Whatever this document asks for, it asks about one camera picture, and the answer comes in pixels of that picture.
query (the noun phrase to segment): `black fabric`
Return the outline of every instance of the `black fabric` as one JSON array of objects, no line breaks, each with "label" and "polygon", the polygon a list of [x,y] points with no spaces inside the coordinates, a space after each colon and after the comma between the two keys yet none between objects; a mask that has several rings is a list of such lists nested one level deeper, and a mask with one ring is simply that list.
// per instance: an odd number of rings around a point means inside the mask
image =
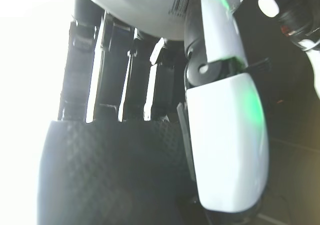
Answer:
[{"label": "black fabric", "polygon": [[182,225],[176,201],[197,194],[164,122],[52,122],[39,177],[39,225]]}]

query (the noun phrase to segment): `green light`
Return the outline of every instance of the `green light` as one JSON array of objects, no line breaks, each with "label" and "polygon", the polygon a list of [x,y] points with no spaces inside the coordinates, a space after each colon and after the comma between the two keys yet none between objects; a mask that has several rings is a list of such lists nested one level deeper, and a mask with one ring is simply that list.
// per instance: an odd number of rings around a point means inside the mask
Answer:
[{"label": "green light", "polygon": [[256,125],[263,125],[265,122],[264,111],[260,102],[258,92],[255,89],[244,93],[245,113]]},{"label": "green light", "polygon": [[220,1],[226,9],[230,10],[230,6],[227,0],[220,0]]}]

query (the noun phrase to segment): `black textured surface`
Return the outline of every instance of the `black textured surface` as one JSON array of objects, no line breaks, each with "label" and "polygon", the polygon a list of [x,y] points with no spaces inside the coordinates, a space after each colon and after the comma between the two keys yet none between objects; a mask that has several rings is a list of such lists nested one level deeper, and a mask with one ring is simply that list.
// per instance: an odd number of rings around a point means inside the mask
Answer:
[{"label": "black textured surface", "polygon": [[52,122],[39,180],[39,225],[180,225],[196,194],[178,124]]}]

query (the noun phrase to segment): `white oval part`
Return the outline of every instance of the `white oval part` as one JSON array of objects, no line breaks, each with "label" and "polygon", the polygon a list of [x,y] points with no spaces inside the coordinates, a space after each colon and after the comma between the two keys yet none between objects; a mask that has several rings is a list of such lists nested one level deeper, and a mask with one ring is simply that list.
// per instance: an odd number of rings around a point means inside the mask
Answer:
[{"label": "white oval part", "polygon": [[258,0],[260,10],[269,18],[274,18],[280,12],[275,0]]},{"label": "white oval part", "polygon": [[[190,0],[92,0],[118,19],[150,35],[184,39],[184,18]],[[241,0],[227,0],[235,11]]]},{"label": "white oval part", "polygon": [[237,213],[261,197],[269,167],[268,134],[256,86],[242,73],[186,91],[201,205]]}]

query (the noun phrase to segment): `barcode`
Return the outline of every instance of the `barcode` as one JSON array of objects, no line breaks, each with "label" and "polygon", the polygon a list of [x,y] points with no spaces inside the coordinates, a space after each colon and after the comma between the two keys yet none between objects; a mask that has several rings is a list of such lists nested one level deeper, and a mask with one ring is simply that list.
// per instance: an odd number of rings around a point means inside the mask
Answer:
[{"label": "barcode", "polygon": [[191,0],[174,0],[169,14],[173,14],[178,17],[184,17],[190,2]]}]

